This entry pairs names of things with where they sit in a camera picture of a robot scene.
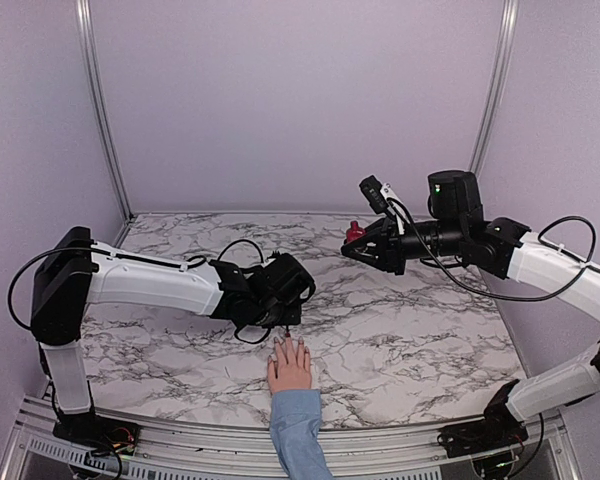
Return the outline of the red nail polish bottle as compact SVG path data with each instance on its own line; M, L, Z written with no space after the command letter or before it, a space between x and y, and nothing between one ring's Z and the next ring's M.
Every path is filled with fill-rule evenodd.
M366 230L355 220L351 221L349 228L346 230L345 243L351 243L363 237Z

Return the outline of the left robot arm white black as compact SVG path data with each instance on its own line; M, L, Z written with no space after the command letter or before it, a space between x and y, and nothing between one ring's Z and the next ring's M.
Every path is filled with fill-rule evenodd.
M177 262L115 249L94 241L88 228L74 227L35 272L30 329L56 404L68 414L66 426L82 443L96 445L106 436L106 423L92 412L79 344L89 306L170 308L229 321L237 331L269 331L300 324L315 289L312 276L288 253L275 252L246 268L219 259Z

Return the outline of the blue shirt sleeve forearm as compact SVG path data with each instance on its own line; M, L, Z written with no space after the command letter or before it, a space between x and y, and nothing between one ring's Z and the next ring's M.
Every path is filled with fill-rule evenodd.
M289 479L333 479L318 441L322 423L318 390L286 391L272 396L270 437Z

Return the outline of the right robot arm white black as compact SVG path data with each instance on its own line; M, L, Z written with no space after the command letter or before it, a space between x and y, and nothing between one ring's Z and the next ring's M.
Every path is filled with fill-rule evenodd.
M476 176L445 170L428 177L430 220L416 222L389 184L375 176L360 190L379 220L351 223L341 247L344 256L377 270L401 275L406 263L430 259L443 272L444 257L475 266L500 279L541 290L535 302L557 298L600 323L600 266L552 243L543 232L506 217L484 217ZM485 408L475 438L495 448L517 424L554 407L600 392L600 340L582 354L535 377L499 389Z

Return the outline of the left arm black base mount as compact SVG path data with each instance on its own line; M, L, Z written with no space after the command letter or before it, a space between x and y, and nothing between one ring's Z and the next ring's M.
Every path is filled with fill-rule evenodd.
M133 454L140 427L133 422L103 417L91 408L86 413L65 413L52 393L51 405L56 414L53 435L104 454Z

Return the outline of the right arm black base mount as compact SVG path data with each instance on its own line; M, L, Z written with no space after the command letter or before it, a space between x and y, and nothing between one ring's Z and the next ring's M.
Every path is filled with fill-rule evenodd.
M438 444L449 458L477 454L522 443L529 438L522 421L506 407L509 394L519 383L503 385L489 401L480 420L447 425L439 430Z

